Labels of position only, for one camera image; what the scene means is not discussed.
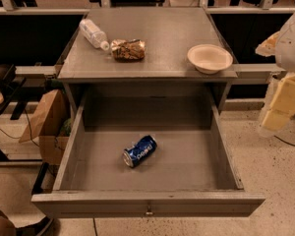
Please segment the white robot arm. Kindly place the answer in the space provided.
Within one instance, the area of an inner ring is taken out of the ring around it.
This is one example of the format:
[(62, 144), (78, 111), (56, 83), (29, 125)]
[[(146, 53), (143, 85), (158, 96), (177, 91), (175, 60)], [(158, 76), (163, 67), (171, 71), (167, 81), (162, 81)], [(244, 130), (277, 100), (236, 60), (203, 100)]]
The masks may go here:
[(271, 137), (295, 115), (295, 13), (280, 31), (258, 45), (256, 53), (274, 56), (276, 65), (287, 72), (277, 83), (270, 81), (260, 114), (258, 132), (263, 137)]

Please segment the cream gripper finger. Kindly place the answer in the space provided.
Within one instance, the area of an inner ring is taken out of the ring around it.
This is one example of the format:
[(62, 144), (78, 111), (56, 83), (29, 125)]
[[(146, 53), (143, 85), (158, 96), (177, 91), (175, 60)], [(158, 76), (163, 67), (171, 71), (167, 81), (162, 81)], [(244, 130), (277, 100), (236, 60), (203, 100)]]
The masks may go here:
[(271, 36), (269, 36), (266, 40), (264, 40), (261, 44), (258, 45), (255, 52), (258, 55), (269, 57), (275, 54), (275, 45), (277, 38), (279, 36), (279, 32), (275, 32)]
[(265, 105), (259, 117), (258, 133), (272, 137), (295, 115), (295, 73), (281, 80), (273, 79), (265, 95)]

